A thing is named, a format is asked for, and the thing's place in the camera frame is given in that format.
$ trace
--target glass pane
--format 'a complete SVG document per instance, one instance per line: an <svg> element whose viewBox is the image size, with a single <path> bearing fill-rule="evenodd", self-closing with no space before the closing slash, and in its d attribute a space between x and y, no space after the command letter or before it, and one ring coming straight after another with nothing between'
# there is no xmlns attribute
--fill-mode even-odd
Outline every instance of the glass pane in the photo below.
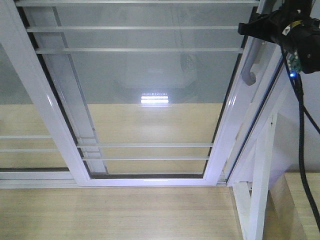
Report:
<svg viewBox="0 0 320 240"><path fill-rule="evenodd" d="M49 135L0 45L0 169L66 168Z"/></svg>
<svg viewBox="0 0 320 240"><path fill-rule="evenodd" d="M243 40L238 23L249 20L252 4L71 4L25 11L32 26L65 27L63 33L34 35L41 49L52 49L43 57L64 99L73 91L61 86L77 81L74 88L83 94L97 141L212 142ZM67 100L66 107L74 109L75 102ZM210 149L100 152L102 159L124 158L104 161L109 174L190 174L203 172ZM170 156L199 159L125 160Z"/></svg>
<svg viewBox="0 0 320 240"><path fill-rule="evenodd" d="M202 174L206 160L106 161L109 174Z"/></svg>

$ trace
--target horizontal bar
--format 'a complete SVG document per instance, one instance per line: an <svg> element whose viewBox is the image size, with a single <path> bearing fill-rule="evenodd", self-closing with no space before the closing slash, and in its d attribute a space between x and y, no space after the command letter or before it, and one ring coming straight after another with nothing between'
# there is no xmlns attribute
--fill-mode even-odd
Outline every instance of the horizontal bar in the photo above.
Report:
<svg viewBox="0 0 320 240"><path fill-rule="evenodd" d="M40 148L40 149L0 149L0 153L58 153L56 148Z"/></svg>
<svg viewBox="0 0 320 240"><path fill-rule="evenodd" d="M100 153L100 151L85 151L87 154L97 154Z"/></svg>
<svg viewBox="0 0 320 240"><path fill-rule="evenodd" d="M136 157L84 157L83 161L157 161L157 160L208 160L209 156L136 156Z"/></svg>
<svg viewBox="0 0 320 240"><path fill-rule="evenodd" d="M0 189L49 189L78 188L73 179L20 179L1 180Z"/></svg>
<svg viewBox="0 0 320 240"><path fill-rule="evenodd" d="M81 139L81 140L95 140L96 137L94 136L77 136L77 139Z"/></svg>
<svg viewBox="0 0 320 240"><path fill-rule="evenodd" d="M78 144L78 148L211 148L213 143L96 143Z"/></svg>
<svg viewBox="0 0 320 240"><path fill-rule="evenodd" d="M69 171L2 171L0 180L74 179Z"/></svg>
<svg viewBox="0 0 320 240"><path fill-rule="evenodd" d="M31 26L28 33L64 33L97 30L236 30L238 26Z"/></svg>
<svg viewBox="0 0 320 240"><path fill-rule="evenodd" d="M163 179L165 178L166 175L177 175L177 177L179 175L202 175L202 172L139 172L139 173L132 173L132 172L122 172L122 173L109 173L108 177L110 176L123 176L123 175L130 175L130 176L141 176L141 175L145 175L146 177L152 179L152 178L156 178L155 175L162 175L161 178L158 179Z"/></svg>
<svg viewBox="0 0 320 240"><path fill-rule="evenodd" d="M0 135L0 139L51 139L50 135Z"/></svg>
<svg viewBox="0 0 320 240"><path fill-rule="evenodd" d="M246 4L258 6L257 0L19 0L17 7L67 7L101 4Z"/></svg>
<svg viewBox="0 0 320 240"><path fill-rule="evenodd" d="M243 48L38 48L37 54L71 53L180 53L180 52L235 52L241 54Z"/></svg>

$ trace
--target white aluminum frame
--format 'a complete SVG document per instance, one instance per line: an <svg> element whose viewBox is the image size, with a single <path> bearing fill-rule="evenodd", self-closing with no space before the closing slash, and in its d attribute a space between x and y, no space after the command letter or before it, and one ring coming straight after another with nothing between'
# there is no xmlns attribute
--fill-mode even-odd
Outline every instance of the white aluminum frame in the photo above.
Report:
<svg viewBox="0 0 320 240"><path fill-rule="evenodd" d="M26 11L26 17L32 25L33 16ZM50 12L47 12L47 20L50 21L49 25L61 26L61 20L56 7L52 7ZM43 41L41 35L34 36L39 47L42 47ZM68 42L65 34L60 33L60 43L65 48L68 48ZM64 107L65 113L72 126L73 133L80 144L96 144L99 142L95 129L95 125L89 113L88 105L84 99L81 83L79 81L77 70L74 66L73 57L70 54L64 56L66 64L64 69L57 70L54 65L56 62L47 55L42 56L46 62L47 69L51 79L57 89L61 103ZM101 158L103 153L100 149L96 148L95 152L82 151L85 157ZM87 166L92 173L107 174L107 166L102 162L87 162Z"/></svg>
<svg viewBox="0 0 320 240"><path fill-rule="evenodd" d="M251 196L247 182L237 182L233 185L233 194L238 212L242 238L248 239Z"/></svg>
<svg viewBox="0 0 320 240"><path fill-rule="evenodd" d="M74 180L69 171L6 171L0 180Z"/></svg>
<svg viewBox="0 0 320 240"><path fill-rule="evenodd" d="M208 160L208 156L130 156L130 157L83 157L83 161L157 161L157 160Z"/></svg>
<svg viewBox="0 0 320 240"><path fill-rule="evenodd" d="M1 189L73 189L78 187L74 179L0 180Z"/></svg>
<svg viewBox="0 0 320 240"><path fill-rule="evenodd" d="M274 94L272 96L272 100L275 101L269 101L266 106L266 110L264 114L268 113L268 109L272 107L272 110L270 111L270 114L277 114L283 105L284 101L286 100L286 97L291 91L291 85L289 80L287 80L286 72L282 72L284 77L281 77L279 79L279 82L276 85L276 89L274 91ZM256 127L252 131L252 135L250 139L248 140L247 146L252 146L246 147L242 153L241 156L238 160L238 162L235 165L234 170L232 171L230 178L228 180L228 186L232 187L235 183L238 183L241 179L242 176L244 175L244 172L247 171L248 166L252 164L253 162L253 155L255 152L255 144L257 141L257 138L259 137L261 130L259 128L259 124L256 125Z"/></svg>
<svg viewBox="0 0 320 240"><path fill-rule="evenodd" d="M0 153L58 153L56 148L16 148L16 149L0 149Z"/></svg>
<svg viewBox="0 0 320 240"><path fill-rule="evenodd" d="M199 53L199 52L233 52L242 54L243 49L230 48L38 48L37 54L71 54L71 53Z"/></svg>
<svg viewBox="0 0 320 240"><path fill-rule="evenodd" d="M19 0L18 7L58 7L74 4L250 4L258 6L258 0Z"/></svg>
<svg viewBox="0 0 320 240"><path fill-rule="evenodd" d="M252 86L247 86L242 80L241 73L250 54L253 40L252 37L247 40L242 59L235 74L234 83L227 98L227 105L222 113L221 124L213 143L206 168L207 171L205 172L205 177L210 178L213 182L218 181L222 171L225 169L231 170L240 146L250 128L252 119L267 90L267 86L272 80L276 67L279 65L280 50L275 48L275 45L268 43L266 52L271 56L271 60L261 66L260 71L256 74L256 83ZM277 98L278 96L273 94L268 101L272 100L271 102L274 102ZM268 110L266 114L259 117L260 126L265 124L269 114L270 111ZM228 176L230 174L229 171L224 171L223 173Z"/></svg>
<svg viewBox="0 0 320 240"><path fill-rule="evenodd" d="M277 115L270 115L256 140L247 240L263 238Z"/></svg>
<svg viewBox="0 0 320 240"><path fill-rule="evenodd" d="M263 74L263 77L262 77L261 81L259 82L258 89L255 93L255 96L254 96L252 102L250 103L250 107L244 116L243 125L241 126L241 129L239 130L239 132L237 134L237 140L236 140L236 142L231 150L231 153L228 157L228 160L226 162L226 165L224 168L224 173L226 175L230 175L232 173L232 170L233 170L232 168L233 168L234 162L236 160L236 157L241 150L241 146L245 140L245 137L249 131L249 128L253 122L253 119L254 119L255 115L257 114L257 110L262 102L262 99L265 95L266 89L268 88L269 84L271 83L271 80L276 72L277 67L280 64L281 59L282 59L281 51L280 51L279 47L276 47L274 49L274 53L273 53L273 56L270 60L270 63L268 64L268 66ZM277 92L277 94L273 94L274 100L276 100L279 97L279 94L280 94L279 92ZM269 98L269 101L268 101L269 106L271 106L271 102L272 102L270 100L271 99ZM260 117L259 121L254 126L255 131L251 132L251 136L246 143L247 150L250 150L251 147L253 146L253 143L254 143L255 139L257 138L257 136L259 135L260 131L262 130L262 127L264 126L265 121L267 120L271 110L272 110L272 108L268 109L266 106L264 106L264 109L263 109L264 117Z"/></svg>
<svg viewBox="0 0 320 240"><path fill-rule="evenodd" d="M0 139L51 139L50 135L0 135Z"/></svg>
<svg viewBox="0 0 320 240"><path fill-rule="evenodd" d="M238 26L30 26L28 33L65 33L105 30L236 30Z"/></svg>
<svg viewBox="0 0 320 240"><path fill-rule="evenodd" d="M96 143L78 144L78 148L211 148L211 142L194 143Z"/></svg>
<svg viewBox="0 0 320 240"><path fill-rule="evenodd" d="M30 1L19 1L18 3L27 3ZM253 89L250 89L242 81L239 71L244 66L248 49L252 43L249 38L240 61L238 73L235 76L234 83L227 99L225 110L222 114L220 127L218 128L213 150L209 157L204 177L199 178L165 178L165 179L90 179L87 169L77 150L58 103L48 84L46 76L41 68L35 50L33 49L27 31L23 26L20 16L13 1L0 0L0 41L3 45L12 65L18 73L24 87L38 112L40 113L44 124L47 126L52 139L57 145L62 157L64 158L75 182L80 187L106 187L106 186L216 186L221 181L222 169L226 162L226 151L233 148L233 144L228 142L228 132L235 134L234 129L227 129L235 115L241 116L244 109L237 108L234 113L235 100L245 97L252 98ZM239 118L238 124L241 125L242 118Z"/></svg>

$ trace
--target aluminum rail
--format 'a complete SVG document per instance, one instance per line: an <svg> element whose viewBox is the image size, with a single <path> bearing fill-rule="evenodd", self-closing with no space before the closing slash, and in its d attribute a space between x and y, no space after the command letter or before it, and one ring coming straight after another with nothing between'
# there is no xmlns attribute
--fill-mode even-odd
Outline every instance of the aluminum rail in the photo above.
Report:
<svg viewBox="0 0 320 240"><path fill-rule="evenodd" d="M258 6L258 0L19 0L17 7L67 7L101 4L246 4Z"/></svg>
<svg viewBox="0 0 320 240"><path fill-rule="evenodd" d="M208 156L136 156L136 157L84 157L83 161L157 161L157 160L208 160Z"/></svg>
<svg viewBox="0 0 320 240"><path fill-rule="evenodd" d="M0 149L0 153L58 153L55 148L20 148L20 149Z"/></svg>
<svg viewBox="0 0 320 240"><path fill-rule="evenodd" d="M0 180L64 180L74 179L69 171L2 171Z"/></svg>
<svg viewBox="0 0 320 240"><path fill-rule="evenodd" d="M117 176L117 175L129 175L129 176L141 176L141 175L147 175L147 176L154 176L154 175L202 175L202 172L121 172L121 173L109 173L108 176ZM164 180L163 178L143 178L144 181L146 182L162 182L162 181L167 181Z"/></svg>
<svg viewBox="0 0 320 240"><path fill-rule="evenodd" d="M181 52L234 52L241 54L243 48L38 48L37 54L72 53L181 53Z"/></svg>
<svg viewBox="0 0 320 240"><path fill-rule="evenodd" d="M211 148L213 143L97 143L78 144L77 148Z"/></svg>
<svg viewBox="0 0 320 240"><path fill-rule="evenodd" d="M57 24L58 27L62 26L61 23L61 19L59 17L59 13L56 7L52 7L52 13L54 16L54 22ZM61 36L61 41L63 44L64 48L69 48L68 45L68 41L67 38L65 36L64 32L60 33ZM94 139L79 139L79 143L81 144L96 144L99 142L98 140L98 135L97 132L95 131L95 124L94 121L91 117L90 111L89 111L89 107L83 92L83 88L81 87L81 83L79 80L79 75L75 66L75 62L73 60L73 56L71 54L68 54L66 56L64 56L65 59L68 59L69 61L69 67L70 68L64 68L65 70L67 70L67 72L64 73L65 76L68 76L68 74L72 74L73 77L68 77L68 83L59 80L59 76L57 75L56 70L54 69L54 66L48 66L48 70L49 72L51 72L51 75L53 76L53 81L56 81L57 83L59 83L59 91L60 94L62 95L66 95L67 94L70 96L65 96L64 97L64 103L66 104L66 108L68 108L69 113L68 113L68 117L71 123L73 123L73 127L76 133L78 133L78 135L93 135ZM48 63L50 62L49 59L46 59L46 56L44 57L44 60L47 61ZM73 106L73 103L77 102L79 105L79 107L77 107L76 109L73 107L72 109L70 108L70 106ZM103 153L101 151L101 149L97 149L98 152L96 153L88 153L87 152L83 152L84 156L86 157L102 157ZM96 161L96 162L89 162L88 163L88 168L90 170L91 173L101 173L101 174L107 174L108 170L107 170L107 166L102 162L102 161Z"/></svg>
<svg viewBox="0 0 320 240"><path fill-rule="evenodd" d="M50 135L0 135L0 140L4 139L52 139Z"/></svg>
<svg viewBox="0 0 320 240"><path fill-rule="evenodd" d="M105 30L236 30L238 26L30 26L28 33L64 33Z"/></svg>

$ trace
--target light wood floor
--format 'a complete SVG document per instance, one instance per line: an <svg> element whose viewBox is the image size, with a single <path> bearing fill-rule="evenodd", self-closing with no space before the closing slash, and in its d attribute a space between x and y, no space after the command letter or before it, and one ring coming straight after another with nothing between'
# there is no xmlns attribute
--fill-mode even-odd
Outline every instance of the light wood floor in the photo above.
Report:
<svg viewBox="0 0 320 240"><path fill-rule="evenodd" d="M241 240L228 187L0 189L1 240ZM263 240L283 240L268 203Z"/></svg>
<svg viewBox="0 0 320 240"><path fill-rule="evenodd" d="M317 207L320 206L320 173L306 174ZM304 191L300 174L287 172L271 189L285 240L318 240L319 230Z"/></svg>

